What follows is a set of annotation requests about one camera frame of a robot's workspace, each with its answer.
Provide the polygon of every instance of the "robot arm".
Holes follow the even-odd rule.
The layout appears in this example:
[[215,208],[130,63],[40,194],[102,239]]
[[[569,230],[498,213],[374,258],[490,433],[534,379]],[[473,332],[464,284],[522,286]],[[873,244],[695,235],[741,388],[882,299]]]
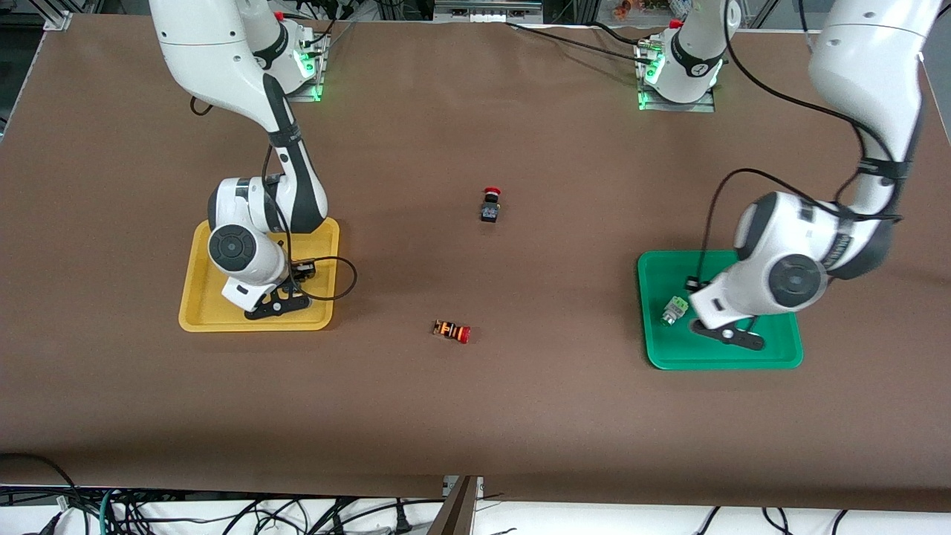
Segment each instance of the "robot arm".
[[208,201],[209,256],[228,276],[222,294],[253,311],[288,276],[283,250],[266,235],[284,231],[278,208],[291,232],[312,232],[327,215],[326,195],[284,98],[308,78],[303,30],[292,21],[279,23],[265,0],[149,4],[175,81],[261,125],[281,161],[279,178],[225,179]]
[[734,240],[739,262],[690,297],[702,327],[732,332],[744,318],[801,310],[822,297],[830,278],[852,279],[884,261],[895,221],[867,216],[898,207],[919,127],[920,52],[940,6],[941,0],[833,6],[809,76],[834,109],[870,127],[882,144],[861,134],[859,185],[848,207],[823,203],[829,213],[773,192],[747,208]]
[[726,35],[732,38],[742,14],[737,0],[693,0],[684,26],[652,36],[652,41],[663,44],[663,59],[660,67],[645,77],[646,82],[671,102],[700,100],[716,83],[727,49]]

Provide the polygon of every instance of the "orange electrical component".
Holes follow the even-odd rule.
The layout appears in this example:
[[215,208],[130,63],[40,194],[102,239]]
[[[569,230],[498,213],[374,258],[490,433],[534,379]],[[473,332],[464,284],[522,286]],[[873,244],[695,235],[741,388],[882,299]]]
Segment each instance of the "orange electrical component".
[[436,320],[433,324],[433,334],[441,334],[446,338],[455,338],[459,340],[461,344],[469,343],[469,331],[470,329],[468,327],[458,326],[450,322]]

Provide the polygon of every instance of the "cable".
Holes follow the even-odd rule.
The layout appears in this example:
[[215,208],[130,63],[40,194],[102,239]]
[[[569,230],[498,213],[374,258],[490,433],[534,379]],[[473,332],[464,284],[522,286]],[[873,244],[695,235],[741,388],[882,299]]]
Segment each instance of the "cable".
[[831,534],[831,535],[839,535],[839,522],[842,521],[842,518],[845,516],[845,513],[847,513],[847,512],[848,512],[848,509],[843,509],[843,510],[839,511],[839,512],[835,515],[835,520],[832,521],[832,534]]
[[[569,2],[568,4],[565,4],[565,7],[561,10],[561,12],[559,12],[559,13],[554,17],[554,19],[552,19],[552,24],[557,24],[557,23],[558,23],[558,20],[560,20],[561,17],[563,17],[563,16],[565,15],[565,13],[568,12],[568,8],[570,8],[570,7],[573,6],[573,5],[574,5],[574,0],[572,0],[572,1]],[[574,17],[572,18],[572,22],[574,22],[574,19],[577,18],[577,10],[573,10],[573,12],[574,12]]]
[[868,134],[872,139],[875,140],[876,143],[879,144],[879,147],[882,148],[882,151],[885,153],[885,155],[887,155],[888,159],[889,159],[890,161],[892,161],[892,162],[895,161],[895,156],[894,156],[894,154],[892,154],[892,151],[888,148],[888,145],[885,143],[884,139],[882,139],[882,136],[880,136],[880,135],[879,135],[878,133],[876,133],[874,130],[872,130],[871,128],[869,128],[868,126],[866,126],[866,125],[865,125],[864,123],[862,123],[861,121],[859,121],[859,120],[857,120],[857,119],[853,119],[853,118],[849,117],[848,115],[844,115],[844,114],[839,113],[838,111],[835,111],[835,110],[833,110],[833,109],[823,108],[822,106],[818,106],[818,105],[815,105],[815,104],[811,104],[811,103],[808,103],[808,102],[806,102],[806,101],[804,101],[804,100],[799,100],[798,98],[791,97],[791,96],[789,96],[789,95],[783,94],[783,93],[777,91],[776,89],[773,89],[773,88],[771,88],[770,86],[764,84],[764,83],[761,82],[761,81],[759,80],[759,78],[757,78],[756,76],[753,76],[753,73],[750,72],[750,71],[746,68],[746,66],[744,66],[743,63],[740,61],[740,58],[736,55],[736,52],[733,50],[733,45],[730,43],[730,39],[729,39],[729,27],[728,27],[728,21],[729,21],[729,6],[730,6],[730,2],[726,2],[726,3],[724,4],[724,9],[723,9],[723,35],[724,35],[724,38],[727,40],[727,50],[729,50],[729,55],[730,55],[730,57],[733,58],[733,63],[736,64],[737,69],[739,69],[739,70],[745,75],[745,77],[749,79],[750,82],[752,82],[753,84],[755,84],[756,87],[758,87],[758,88],[760,88],[760,89],[766,91],[767,93],[773,95],[774,97],[783,99],[783,100],[785,100],[785,101],[787,101],[787,102],[791,102],[792,104],[796,104],[796,105],[802,106],[803,108],[814,109],[814,110],[819,111],[819,112],[821,112],[821,113],[825,113],[826,115],[831,115],[831,116],[833,116],[833,117],[836,117],[836,118],[842,119],[843,121],[846,121],[847,123],[849,123],[850,125],[852,125],[852,127],[854,127],[855,129],[860,129],[860,130],[864,131],[866,134]]
[[604,54],[608,54],[608,55],[610,55],[610,56],[615,56],[615,57],[619,57],[619,58],[622,58],[622,59],[629,59],[629,60],[631,60],[631,61],[633,61],[633,62],[635,62],[635,63],[643,63],[643,64],[648,64],[648,63],[650,63],[650,60],[647,59],[647,58],[640,58],[640,57],[628,56],[627,54],[618,53],[618,52],[615,52],[615,51],[613,51],[613,50],[600,49],[600,48],[598,48],[598,47],[593,47],[593,46],[588,45],[588,44],[586,44],[586,43],[579,43],[578,41],[573,41],[573,40],[571,40],[571,39],[566,39],[566,38],[560,37],[560,36],[558,36],[558,35],[553,35],[553,34],[551,34],[551,33],[546,33],[546,32],[544,32],[544,31],[538,31],[538,30],[535,30],[535,29],[533,29],[533,28],[528,28],[528,27],[525,27],[525,26],[520,26],[520,25],[518,25],[518,24],[513,24],[513,23],[511,23],[511,22],[507,22],[507,23],[505,23],[505,25],[506,25],[506,26],[511,26],[512,28],[515,28],[515,29],[517,29],[517,30],[525,30],[525,31],[527,31],[527,32],[529,32],[529,33],[536,33],[536,34],[541,35],[541,36],[543,36],[543,37],[548,37],[549,39],[554,39],[555,41],[561,41],[561,42],[563,42],[563,43],[568,43],[568,44],[570,44],[570,45],[575,45],[575,46],[577,46],[577,47],[581,47],[582,49],[594,50],[594,51],[596,51],[596,52],[601,52],[601,53],[604,53]]
[[349,497],[337,498],[334,504],[331,505],[329,509],[324,511],[323,514],[320,515],[320,518],[318,518],[317,521],[314,523],[314,525],[310,529],[307,530],[306,535],[315,535],[318,529],[320,529],[325,524],[330,522],[334,518],[335,515],[339,515],[341,511],[343,511],[346,507],[351,505],[356,500],[357,500],[356,498],[349,498]]
[[239,521],[244,515],[246,515],[247,513],[251,512],[251,511],[252,511],[253,509],[255,509],[258,505],[260,505],[261,502],[262,502],[262,500],[255,500],[254,502],[251,502],[248,506],[246,506],[244,509],[242,509],[238,514],[236,514],[236,515],[234,516],[234,518],[231,519],[231,522],[229,522],[228,525],[224,527],[224,531],[222,531],[222,535],[228,535],[228,532],[230,532],[231,529],[234,528],[235,524],[237,524],[238,521]]
[[106,510],[109,506],[109,496],[115,492],[111,490],[103,495],[103,502],[99,505],[99,535],[106,534]]
[[800,190],[800,189],[798,189],[798,188],[792,186],[791,184],[789,184],[788,182],[782,180],[781,178],[778,178],[778,177],[776,177],[776,176],[774,176],[774,175],[771,175],[771,174],[769,174],[769,173],[767,173],[767,172],[765,172],[765,171],[762,171],[762,170],[759,170],[759,169],[756,169],[756,168],[739,168],[739,169],[736,169],[735,171],[732,171],[730,174],[728,174],[726,177],[724,177],[723,180],[720,181],[720,184],[717,186],[716,191],[713,192],[713,198],[710,200],[709,209],[708,209],[708,211],[707,211],[707,224],[706,224],[706,226],[705,226],[705,228],[704,228],[704,239],[703,239],[703,241],[701,242],[701,245],[700,245],[700,257],[697,259],[697,274],[696,274],[696,276],[697,276],[697,282],[698,282],[698,283],[703,283],[704,258],[707,256],[707,248],[708,248],[708,243],[709,243],[710,229],[711,229],[712,224],[713,224],[713,212],[714,212],[714,210],[716,209],[717,201],[720,199],[720,193],[723,192],[724,186],[727,185],[727,182],[729,182],[729,180],[730,180],[731,178],[733,178],[734,176],[736,176],[736,175],[738,175],[738,174],[740,174],[740,173],[745,173],[745,172],[760,175],[760,176],[762,176],[763,178],[766,178],[767,180],[769,180],[769,181],[771,181],[771,182],[773,182],[773,183],[775,183],[775,184],[777,184],[777,185],[779,185],[779,186],[781,186],[781,187],[783,187],[783,188],[785,188],[785,189],[788,189],[789,191],[791,191],[791,192],[794,193],[795,195],[798,195],[799,197],[805,199],[805,200],[808,201],[812,206],[814,206],[814,207],[816,207],[816,208],[818,208],[818,209],[820,209],[820,210],[822,210],[822,211],[825,211],[825,212],[827,212],[827,213],[829,213],[829,214],[832,214],[833,216],[838,217],[838,218],[851,219],[852,221],[856,221],[856,222],[861,222],[861,221],[894,221],[894,222],[899,222],[899,221],[902,220],[902,217],[901,217],[900,215],[897,215],[897,214],[864,215],[864,214],[853,213],[853,212],[841,212],[841,211],[839,211],[839,210],[837,210],[837,209],[829,208],[829,207],[826,206],[825,204],[822,204],[822,203],[820,203],[819,201],[813,199],[811,196],[805,194],[804,191],[802,191],[802,190]]
[[195,97],[195,96],[191,97],[191,101],[188,102],[188,107],[191,109],[192,113],[194,113],[195,115],[198,115],[199,117],[204,117],[205,115],[208,114],[209,111],[211,111],[212,108],[214,108],[214,106],[209,104],[208,107],[204,109],[204,111],[198,111],[197,109],[195,109],[195,103],[197,101],[198,101],[198,97]]
[[301,527],[300,527],[299,525],[297,525],[297,524],[295,524],[295,523],[293,523],[293,522],[291,522],[291,521],[289,521],[289,520],[287,520],[287,519],[285,519],[285,518],[283,518],[283,517],[281,517],[281,516],[278,516],[278,515],[281,514],[281,511],[287,509],[288,507],[290,507],[290,506],[293,505],[293,504],[299,504],[300,502],[301,502],[300,499],[291,500],[291,501],[287,502],[286,504],[284,504],[284,505],[278,507],[278,510],[274,511],[273,513],[267,513],[267,516],[265,516],[265,517],[263,517],[263,518],[259,518],[259,519],[258,519],[258,524],[257,524],[257,525],[255,526],[255,528],[254,528],[254,535],[258,535],[259,533],[261,533],[261,532],[264,530],[264,526],[267,525],[267,522],[268,522],[268,521],[273,521],[273,522],[274,522],[274,526],[277,526],[277,522],[283,522],[283,523],[285,523],[285,524],[290,525],[291,527],[293,527],[294,530],[297,531],[297,533],[299,533],[299,534],[301,534],[301,533],[303,533],[304,531],[306,531],[306,530],[307,530],[307,526],[306,526],[306,525],[304,526],[303,529],[301,529]]
[[812,39],[809,38],[809,24],[805,22],[805,8],[803,7],[803,0],[799,0],[799,22],[803,25],[803,35],[805,36],[805,45],[809,48],[809,53],[812,53]]
[[588,23],[586,26],[591,26],[591,27],[595,27],[595,28],[600,28],[600,29],[606,31],[606,32],[608,33],[608,35],[610,35],[611,37],[613,37],[614,39],[617,39],[618,41],[620,41],[620,42],[622,42],[622,43],[626,43],[626,44],[628,44],[628,45],[637,46],[637,39],[628,39],[627,37],[625,37],[625,36],[619,34],[618,32],[616,32],[616,31],[614,31],[614,30],[612,30],[611,27],[609,27],[608,25],[602,24],[602,23],[600,23],[600,22],[598,22],[598,21],[596,21],[596,20],[592,20],[592,21],[591,21],[590,23]]
[[[264,165],[263,165],[263,167],[262,167],[262,169],[261,169],[261,178],[262,178],[262,179],[263,179],[265,176],[267,176],[267,164],[268,164],[268,163],[270,162],[270,160],[271,160],[271,151],[272,151],[272,150],[273,150],[273,147],[272,147],[270,144],[268,144],[268,145],[267,145],[267,153],[264,155]],[[357,285],[357,276],[358,276],[358,275],[357,275],[357,267],[354,266],[354,263],[353,263],[353,262],[350,262],[350,261],[347,260],[346,258],[343,258],[342,256],[336,256],[336,255],[320,256],[320,257],[317,257],[317,258],[309,258],[309,259],[307,259],[307,260],[305,260],[305,261],[302,261],[302,262],[315,263],[315,264],[316,264],[317,262],[322,261],[322,260],[337,260],[337,261],[339,261],[339,262],[343,262],[344,264],[346,264],[346,265],[350,268],[351,271],[353,271],[353,274],[354,274],[353,280],[350,281],[350,286],[347,287],[346,290],[342,291],[341,293],[338,293],[337,295],[331,296],[331,297],[323,297],[323,296],[313,295],[313,294],[311,294],[311,293],[308,293],[308,292],[304,291],[303,288],[301,288],[301,285],[298,283],[297,279],[294,278],[294,260],[293,260],[294,257],[292,256],[292,251],[291,251],[291,230],[290,230],[290,226],[287,225],[287,220],[284,219],[284,211],[281,209],[281,205],[279,205],[279,204],[278,204],[278,201],[277,201],[273,196],[271,196],[271,192],[268,191],[267,188],[265,188],[265,189],[264,189],[264,193],[265,193],[268,197],[270,197],[271,202],[274,204],[275,208],[277,208],[278,217],[281,218],[281,226],[284,228],[284,235],[286,236],[286,239],[287,239],[287,273],[288,273],[288,277],[290,277],[291,285],[294,287],[294,290],[296,290],[296,291],[299,292],[299,293],[302,293],[302,294],[306,295],[307,297],[309,297],[309,298],[311,298],[311,299],[313,299],[313,300],[315,300],[315,301],[337,301],[338,299],[340,299],[340,298],[342,298],[342,297],[346,297],[346,295],[349,294],[351,291],[353,291],[354,287]]]
[[713,522],[713,517],[715,517],[718,512],[720,512],[719,505],[710,510],[710,513],[707,514],[707,519],[704,520],[704,524],[700,526],[700,529],[698,529],[694,535],[705,535],[710,527],[710,523]]
[[9,505],[20,505],[20,504],[25,504],[26,502],[34,502],[36,500],[46,500],[46,499],[52,498],[53,496],[55,496],[55,494],[48,494],[48,493],[40,494],[39,496],[33,496],[32,498],[24,498],[22,500],[14,500],[13,493],[3,494],[3,496],[8,496],[8,499],[6,502],[0,504],[0,507],[6,507]]
[[[431,500],[408,500],[406,502],[400,502],[400,503],[402,505],[417,505],[417,504],[441,504],[443,502],[444,500],[441,500],[441,499],[431,499]],[[356,519],[363,518],[365,516],[369,516],[374,513],[379,513],[380,511],[385,511],[386,509],[392,509],[393,507],[396,507],[396,506],[397,504],[381,505],[379,507],[370,509],[369,511],[363,511],[360,514],[354,515],[350,518],[343,520],[343,522],[341,522],[340,525],[347,524],[349,522],[355,521]],[[307,535],[316,534],[317,530],[320,528],[321,528],[321,525],[314,525],[314,527],[311,528],[312,530],[307,532]]]
[[79,495],[79,487],[76,486],[76,484],[72,481],[72,478],[70,478],[67,475],[65,470],[63,470],[59,465],[57,465],[50,459],[47,459],[46,457],[42,455],[36,455],[33,453],[18,453],[18,452],[0,453],[0,462],[6,461],[9,459],[26,459],[30,461],[36,461],[38,463],[43,463],[44,465],[49,466],[53,470],[56,470],[56,473],[59,474],[61,478],[63,478],[63,481],[65,481],[67,485],[69,485],[69,489],[72,491],[72,495],[76,498],[76,504],[79,505],[83,502],[83,498]]
[[781,531],[783,535],[792,535],[792,532],[789,531],[789,520],[786,518],[786,512],[783,510],[782,507],[776,507],[776,510],[779,511],[779,516],[780,518],[783,519],[783,525],[778,525],[775,522],[773,522],[773,519],[769,518],[769,510],[766,507],[763,507],[762,510],[763,510],[763,518],[767,519],[767,522],[769,522],[769,525],[772,525],[773,527]]
[[304,47],[305,48],[310,47],[311,45],[314,45],[318,41],[320,41],[320,39],[323,39],[324,37],[326,37],[330,33],[330,30],[334,28],[334,23],[336,22],[337,22],[337,19],[330,19],[330,24],[327,26],[327,29],[324,30],[323,33],[321,33],[317,37],[314,37],[313,39],[311,39],[310,41],[304,41],[303,42]]
[[839,186],[838,189],[836,189],[835,196],[833,197],[835,204],[840,205],[842,203],[842,196],[843,194],[845,194],[845,191],[848,189],[849,186],[852,185],[853,182],[855,182],[855,179],[859,178],[859,176],[861,175],[862,175],[861,172],[855,171],[854,173],[852,173],[852,176],[848,178],[848,180],[843,182],[842,185]]
[[43,529],[40,529],[39,535],[54,535],[56,533],[56,525],[59,524],[59,519],[63,517],[63,511],[60,511],[53,515],[51,519],[43,526]]
[[220,518],[151,518],[142,517],[139,519],[144,524],[170,524],[175,522],[186,522],[189,524],[214,524],[225,520],[231,520],[235,515],[222,516]]
[[[310,2],[304,2],[304,4],[307,6],[307,9],[310,10],[310,14],[314,15],[314,20],[317,20],[317,14],[314,12],[314,6]],[[327,13],[327,18],[328,19],[331,18],[329,12]]]

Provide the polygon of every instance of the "green tray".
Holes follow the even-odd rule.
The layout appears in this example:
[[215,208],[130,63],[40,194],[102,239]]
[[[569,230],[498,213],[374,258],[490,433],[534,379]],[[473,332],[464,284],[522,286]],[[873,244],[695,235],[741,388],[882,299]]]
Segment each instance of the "green tray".
[[[674,295],[685,299],[687,276],[697,269],[696,250],[652,250],[637,260],[637,282],[644,314],[644,341],[648,359],[661,369],[790,369],[803,361],[803,344],[795,314],[763,316],[754,332],[766,340],[759,351],[728,346],[690,332],[690,320],[697,317],[693,308],[672,326],[660,321],[661,313]],[[707,252],[706,276],[722,271],[736,262],[731,250]]]

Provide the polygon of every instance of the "yellow tray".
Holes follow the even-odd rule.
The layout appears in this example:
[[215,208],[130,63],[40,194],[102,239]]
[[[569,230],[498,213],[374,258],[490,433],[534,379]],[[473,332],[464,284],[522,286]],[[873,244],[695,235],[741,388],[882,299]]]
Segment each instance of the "yellow tray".
[[[182,304],[179,307],[179,325],[188,332],[253,332],[273,330],[320,330],[330,323],[333,301],[313,301],[304,310],[295,310],[283,316],[247,320],[244,310],[222,296],[226,277],[208,258],[208,222],[195,228],[188,257],[188,273],[184,278]],[[284,240],[284,234],[271,234],[272,239]],[[292,234],[294,256],[313,258],[336,256],[340,243],[340,226],[331,218],[324,220],[310,234]],[[317,273],[301,285],[307,293],[334,295],[337,281],[337,262],[318,262]]]

